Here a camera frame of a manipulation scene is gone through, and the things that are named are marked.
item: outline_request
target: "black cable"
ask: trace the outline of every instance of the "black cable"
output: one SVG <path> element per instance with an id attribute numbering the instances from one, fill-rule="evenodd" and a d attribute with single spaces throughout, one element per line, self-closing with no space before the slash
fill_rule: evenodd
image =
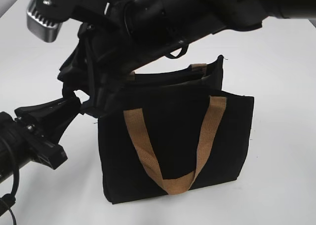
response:
<path id="1" fill-rule="evenodd" d="M 11 208 L 1 198 L 0 198 L 0 202 L 8 209 L 8 211 L 10 212 L 12 219 L 13 219 L 13 225 L 16 225 L 16 219 L 15 219 L 14 213 L 12 212 Z"/>
<path id="2" fill-rule="evenodd" d="M 15 196 L 18 188 L 19 188 L 19 180 L 20 180 L 20 173 L 19 173 L 19 168 L 15 159 L 15 154 L 11 148 L 11 146 L 6 142 L 6 140 L 0 136 L 0 141 L 4 144 L 4 146 L 7 148 L 10 158 L 11 158 L 11 163 L 12 163 L 12 171 L 13 171 L 13 186 L 11 190 L 11 195 Z"/>
<path id="3" fill-rule="evenodd" d="M 15 154 L 11 148 L 11 146 L 7 143 L 7 141 L 0 136 L 0 141 L 4 144 L 4 146 L 7 148 L 10 158 L 11 158 L 11 163 L 12 163 L 12 171 L 13 171 L 13 185 L 12 185 L 12 190 L 11 190 L 11 198 L 14 199 L 15 201 L 15 195 L 17 193 L 17 190 L 19 188 L 19 181 L 20 181 L 20 172 L 19 172 L 19 167 L 17 165 L 17 160 L 15 157 Z M 16 219 L 14 216 L 14 213 L 12 212 L 10 206 L 7 205 L 7 203 L 0 198 L 0 202 L 5 206 L 5 208 L 10 212 L 12 219 L 13 219 L 13 225 L 16 225 Z"/>

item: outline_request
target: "bag strap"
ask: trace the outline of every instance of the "bag strap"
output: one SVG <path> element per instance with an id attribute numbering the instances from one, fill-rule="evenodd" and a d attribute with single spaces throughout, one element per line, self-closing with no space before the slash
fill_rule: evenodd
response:
<path id="1" fill-rule="evenodd" d="M 155 156 L 150 137 L 146 128 L 143 110 L 124 111 L 128 133 L 137 151 L 147 175 L 152 178 L 168 194 L 180 194 L 188 191 L 202 168 L 208 161 L 213 141 L 226 109 L 227 98 L 210 97 L 197 146 L 197 165 L 191 173 L 177 179 L 163 179 L 159 162 Z"/>

